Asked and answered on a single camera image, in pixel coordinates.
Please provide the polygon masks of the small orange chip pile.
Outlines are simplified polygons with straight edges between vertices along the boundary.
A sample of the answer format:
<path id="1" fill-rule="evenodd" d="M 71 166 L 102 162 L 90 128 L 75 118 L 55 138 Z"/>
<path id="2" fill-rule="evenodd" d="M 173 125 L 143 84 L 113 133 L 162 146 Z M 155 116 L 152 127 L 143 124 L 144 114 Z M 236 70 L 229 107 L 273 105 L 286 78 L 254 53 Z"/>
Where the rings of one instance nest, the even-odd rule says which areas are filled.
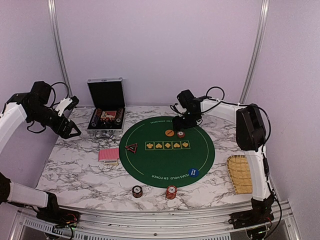
<path id="1" fill-rule="evenodd" d="M 184 138 L 186 135 L 184 131 L 178 131 L 176 134 L 179 138 Z"/>

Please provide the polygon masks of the orange big blind button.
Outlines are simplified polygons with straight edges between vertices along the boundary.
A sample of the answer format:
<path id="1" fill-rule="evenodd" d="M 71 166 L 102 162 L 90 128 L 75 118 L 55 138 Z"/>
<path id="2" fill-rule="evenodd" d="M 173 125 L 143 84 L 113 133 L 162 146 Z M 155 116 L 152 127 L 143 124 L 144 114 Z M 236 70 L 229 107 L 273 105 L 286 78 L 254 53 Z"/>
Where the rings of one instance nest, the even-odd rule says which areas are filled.
<path id="1" fill-rule="evenodd" d="M 165 131 L 165 135 L 167 137 L 173 137 L 175 135 L 175 131 L 172 130 L 172 129 L 168 129 L 168 130 Z"/>

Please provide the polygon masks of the blue small blind button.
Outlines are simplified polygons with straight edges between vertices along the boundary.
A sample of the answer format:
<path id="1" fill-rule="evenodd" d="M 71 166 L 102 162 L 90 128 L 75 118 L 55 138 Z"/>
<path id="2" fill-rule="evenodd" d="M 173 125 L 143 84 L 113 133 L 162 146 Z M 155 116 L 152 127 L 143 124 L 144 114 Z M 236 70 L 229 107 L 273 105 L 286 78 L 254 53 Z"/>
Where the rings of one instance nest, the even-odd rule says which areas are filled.
<path id="1" fill-rule="evenodd" d="M 188 170 L 188 175 L 192 178 L 196 178 L 199 176 L 199 170 L 197 168 L 190 168 Z"/>

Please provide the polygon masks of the triangular all-in button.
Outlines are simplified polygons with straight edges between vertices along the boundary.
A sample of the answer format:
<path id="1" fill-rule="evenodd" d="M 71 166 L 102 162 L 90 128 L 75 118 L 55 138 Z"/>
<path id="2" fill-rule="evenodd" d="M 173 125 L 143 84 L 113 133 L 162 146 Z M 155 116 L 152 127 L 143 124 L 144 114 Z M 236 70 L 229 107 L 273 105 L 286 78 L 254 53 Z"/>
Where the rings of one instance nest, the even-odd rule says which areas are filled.
<path id="1" fill-rule="evenodd" d="M 130 144 L 130 145 L 126 145 L 125 149 L 135 154 L 137 152 L 137 149 L 138 149 L 138 144 L 137 143 L 133 143 L 133 144 Z"/>

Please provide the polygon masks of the orange red chip stack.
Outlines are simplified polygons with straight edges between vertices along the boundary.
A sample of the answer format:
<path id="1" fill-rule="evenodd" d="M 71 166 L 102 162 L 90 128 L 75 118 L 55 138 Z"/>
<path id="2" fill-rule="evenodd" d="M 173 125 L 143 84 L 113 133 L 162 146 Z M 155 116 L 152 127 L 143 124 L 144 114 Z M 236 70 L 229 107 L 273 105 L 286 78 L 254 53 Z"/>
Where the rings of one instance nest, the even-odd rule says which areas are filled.
<path id="1" fill-rule="evenodd" d="M 169 185 L 167 187 L 166 193 L 165 193 L 166 198 L 169 199 L 169 200 L 173 200 L 177 195 L 177 191 L 178 191 L 178 189 L 177 189 L 176 186 Z"/>

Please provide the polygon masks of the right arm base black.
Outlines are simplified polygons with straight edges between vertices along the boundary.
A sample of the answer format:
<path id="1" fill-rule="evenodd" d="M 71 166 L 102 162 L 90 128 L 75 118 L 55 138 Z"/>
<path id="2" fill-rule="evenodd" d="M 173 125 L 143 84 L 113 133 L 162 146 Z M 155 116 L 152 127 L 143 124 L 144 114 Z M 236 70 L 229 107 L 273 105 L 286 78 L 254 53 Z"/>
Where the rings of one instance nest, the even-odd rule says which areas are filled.
<path id="1" fill-rule="evenodd" d="M 273 221 L 275 219 L 272 211 L 274 201 L 272 195 L 262 201 L 252 198 L 252 208 L 231 213 L 228 223 L 233 225 L 234 229 L 240 229 Z"/>

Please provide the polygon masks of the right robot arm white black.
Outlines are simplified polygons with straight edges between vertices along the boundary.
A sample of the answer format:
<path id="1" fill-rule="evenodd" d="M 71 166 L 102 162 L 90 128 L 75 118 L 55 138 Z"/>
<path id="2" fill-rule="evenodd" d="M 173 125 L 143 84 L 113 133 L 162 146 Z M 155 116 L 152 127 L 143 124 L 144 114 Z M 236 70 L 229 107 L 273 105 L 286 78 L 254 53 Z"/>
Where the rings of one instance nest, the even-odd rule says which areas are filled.
<path id="1" fill-rule="evenodd" d="M 181 91 L 176 98 L 178 103 L 171 105 L 171 109 L 178 114 L 172 120 L 176 131 L 196 127 L 203 115 L 235 124 L 236 143 L 244 151 L 249 164 L 252 198 L 265 202 L 272 195 L 265 154 L 265 146 L 271 136 L 271 126 L 265 126 L 264 123 L 264 120 L 270 119 L 267 112 L 255 103 L 232 103 L 208 94 L 195 97 L 189 89 Z"/>

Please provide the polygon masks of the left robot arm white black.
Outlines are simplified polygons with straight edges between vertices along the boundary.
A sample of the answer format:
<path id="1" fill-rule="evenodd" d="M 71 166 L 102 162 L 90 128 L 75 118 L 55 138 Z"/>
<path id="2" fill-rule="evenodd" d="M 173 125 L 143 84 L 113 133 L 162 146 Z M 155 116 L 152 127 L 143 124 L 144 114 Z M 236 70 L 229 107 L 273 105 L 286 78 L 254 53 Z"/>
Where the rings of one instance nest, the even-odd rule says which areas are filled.
<path id="1" fill-rule="evenodd" d="M 44 208 L 44 215 L 53 223 L 63 219 L 57 197 L 36 188 L 40 171 L 49 156 L 47 143 L 53 141 L 45 130 L 51 130 L 62 139 L 81 135 L 77 125 L 66 116 L 79 103 L 75 95 L 66 91 L 57 100 L 53 84 L 36 81 L 28 92 L 15 93 L 6 101 L 0 113 L 0 201 L 35 208 Z"/>

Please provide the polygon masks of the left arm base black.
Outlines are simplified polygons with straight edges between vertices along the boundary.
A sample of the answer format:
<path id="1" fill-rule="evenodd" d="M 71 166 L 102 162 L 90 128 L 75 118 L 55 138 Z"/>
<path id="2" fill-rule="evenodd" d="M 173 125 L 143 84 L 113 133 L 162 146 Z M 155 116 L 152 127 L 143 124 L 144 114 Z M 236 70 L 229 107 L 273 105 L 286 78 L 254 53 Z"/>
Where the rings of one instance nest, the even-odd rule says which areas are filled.
<path id="1" fill-rule="evenodd" d="M 77 224 L 80 213 L 74 210 L 60 208 L 58 205 L 57 196 L 53 193 L 46 192 L 48 202 L 46 207 L 38 207 L 36 217 L 59 226 Z"/>

